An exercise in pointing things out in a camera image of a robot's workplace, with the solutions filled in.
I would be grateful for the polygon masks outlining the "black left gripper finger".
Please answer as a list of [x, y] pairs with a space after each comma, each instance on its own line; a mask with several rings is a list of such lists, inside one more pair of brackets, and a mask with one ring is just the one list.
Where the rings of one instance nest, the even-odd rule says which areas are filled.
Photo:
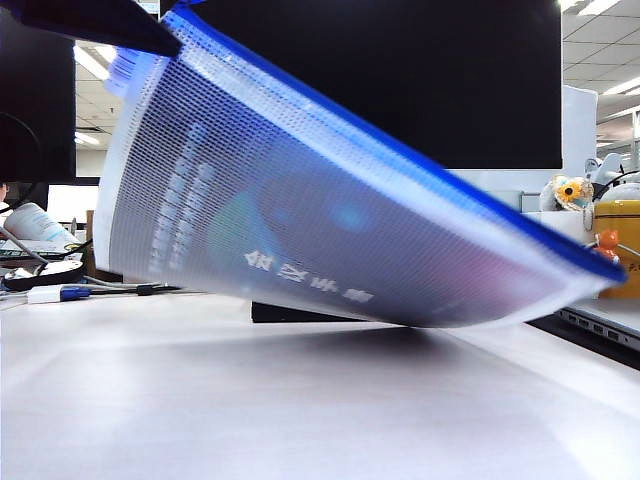
[[73, 39], [175, 56], [181, 42], [130, 0], [4, 0], [1, 9], [20, 24]]

